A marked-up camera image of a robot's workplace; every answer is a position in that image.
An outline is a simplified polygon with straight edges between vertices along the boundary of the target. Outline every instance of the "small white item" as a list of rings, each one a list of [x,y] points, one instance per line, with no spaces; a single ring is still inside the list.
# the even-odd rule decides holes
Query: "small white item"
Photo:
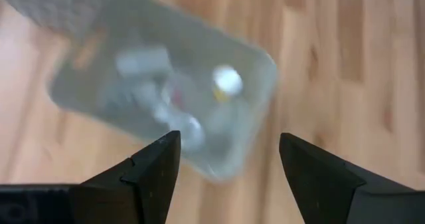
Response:
[[[216,88],[227,96],[236,96],[242,92],[243,81],[238,72],[229,65],[221,65],[212,74]]]
[[[122,77],[141,74],[168,74],[173,71],[164,46],[139,46],[119,52],[116,67]]]
[[[168,125],[170,131],[180,131],[182,150],[192,152],[204,144],[205,133],[199,121],[164,100],[154,82],[142,82],[133,90],[133,95],[140,106],[151,110],[157,122]]]

